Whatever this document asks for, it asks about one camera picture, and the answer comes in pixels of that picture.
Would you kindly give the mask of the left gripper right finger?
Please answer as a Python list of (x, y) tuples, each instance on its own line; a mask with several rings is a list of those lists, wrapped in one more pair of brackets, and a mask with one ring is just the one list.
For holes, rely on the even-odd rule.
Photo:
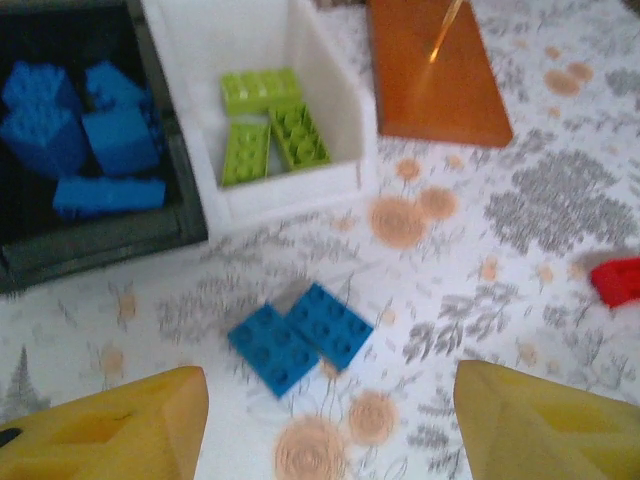
[(639, 476), (639, 409), (630, 403), (463, 360), (454, 407), (475, 479)]

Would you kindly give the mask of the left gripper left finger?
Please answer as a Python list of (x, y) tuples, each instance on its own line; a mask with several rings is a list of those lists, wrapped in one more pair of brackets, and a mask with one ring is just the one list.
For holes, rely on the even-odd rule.
[(4, 479), (191, 479), (209, 408), (206, 377), (183, 366), (1, 427)]

